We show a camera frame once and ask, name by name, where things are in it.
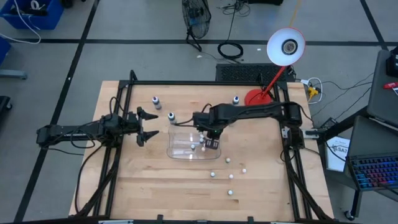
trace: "wooden tabletop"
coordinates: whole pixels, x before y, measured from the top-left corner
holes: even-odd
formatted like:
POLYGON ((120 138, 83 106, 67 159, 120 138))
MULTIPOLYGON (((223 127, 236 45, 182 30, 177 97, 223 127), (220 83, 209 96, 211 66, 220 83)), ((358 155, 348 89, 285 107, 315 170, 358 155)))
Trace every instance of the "wooden tabletop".
MULTIPOLYGON (((117 87, 118 82, 103 82, 94 120, 109 113, 109 100, 116 96, 117 87)), ((301 104, 306 114, 310 114, 303 85, 288 83, 288 87, 290 100, 301 104)), ((145 131, 159 130, 160 133, 144 147, 136 144, 134 134, 124 137, 111 218, 153 220, 162 214, 165 220, 245 221, 253 216, 255 221, 294 221, 286 168, 279 159, 282 141, 276 120, 246 119, 227 127, 221 136, 221 156, 212 161, 171 159, 166 153, 169 112, 175 113, 177 121, 186 121, 206 103, 230 103, 234 96, 243 101, 251 89, 253 86, 134 85, 129 111, 136 112, 141 106, 146 112, 159 115, 157 119, 145 121, 143 127, 145 131), (161 110, 154 108, 153 96, 159 97, 161 110), (231 158, 229 164, 225 163, 226 157, 231 158), (243 168, 247 169, 246 174, 242 173, 243 168), (216 177, 210 177, 211 171, 216 177)), ((302 127, 312 127, 304 116, 302 127)), ((318 151, 314 140, 305 140, 305 145, 318 151)), ((85 158, 92 151, 87 149, 85 158)), ((101 149, 86 163, 80 181, 79 208, 98 186, 103 156, 101 149)), ((301 150, 301 157, 308 191, 332 217, 319 156, 301 150)), ((298 189, 296 191, 300 214, 304 217, 302 197, 298 189)), ((108 190, 105 190, 100 214, 104 213, 107 196, 108 190)), ((76 213, 74 206, 70 213, 76 213)))

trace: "desk lamp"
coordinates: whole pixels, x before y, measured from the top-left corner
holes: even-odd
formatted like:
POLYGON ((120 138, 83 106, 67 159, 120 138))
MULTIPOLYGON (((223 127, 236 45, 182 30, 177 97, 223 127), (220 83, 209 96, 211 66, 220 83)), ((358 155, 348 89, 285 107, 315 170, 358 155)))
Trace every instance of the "desk lamp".
POLYGON ((269 91, 286 67, 300 59, 304 54, 304 49, 305 39, 299 30, 288 27, 275 32, 268 41, 267 55, 272 63, 281 66, 281 68, 265 90, 249 91, 244 98, 244 104, 264 105, 271 103, 269 91))

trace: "white bottle cap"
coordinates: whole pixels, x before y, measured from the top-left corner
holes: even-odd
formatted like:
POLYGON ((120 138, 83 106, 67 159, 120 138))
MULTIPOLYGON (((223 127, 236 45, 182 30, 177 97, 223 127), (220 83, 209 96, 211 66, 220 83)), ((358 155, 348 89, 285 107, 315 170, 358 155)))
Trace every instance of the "white bottle cap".
POLYGON ((238 96, 235 96, 233 102, 236 103, 236 104, 238 104, 238 103, 239 103, 239 97, 238 97, 238 96))

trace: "white lamp shade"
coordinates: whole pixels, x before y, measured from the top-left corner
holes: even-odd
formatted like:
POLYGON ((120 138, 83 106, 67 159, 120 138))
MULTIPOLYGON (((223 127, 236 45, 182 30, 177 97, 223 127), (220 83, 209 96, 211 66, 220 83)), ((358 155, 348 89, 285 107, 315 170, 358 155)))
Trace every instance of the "white lamp shade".
POLYGON ((303 34, 294 28, 283 28, 275 32, 268 41, 267 55, 272 63, 279 66, 288 66, 300 59, 304 54, 305 39, 303 34), (293 40, 297 43, 295 52, 286 54, 283 51, 287 40, 293 40))

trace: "keyboard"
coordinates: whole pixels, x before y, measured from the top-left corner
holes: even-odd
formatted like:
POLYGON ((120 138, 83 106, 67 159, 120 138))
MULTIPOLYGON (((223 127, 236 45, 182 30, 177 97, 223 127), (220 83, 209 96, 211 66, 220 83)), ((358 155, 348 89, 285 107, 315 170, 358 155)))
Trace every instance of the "keyboard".
POLYGON ((398 153, 350 156, 348 167, 359 190, 398 188, 398 153))
MULTIPOLYGON (((216 81, 229 82, 256 82, 259 81, 259 74, 265 86, 269 85, 278 73, 280 66, 272 63, 243 63, 243 64, 217 64, 216 81)), ((287 81, 290 68, 285 70, 278 81, 287 81)))

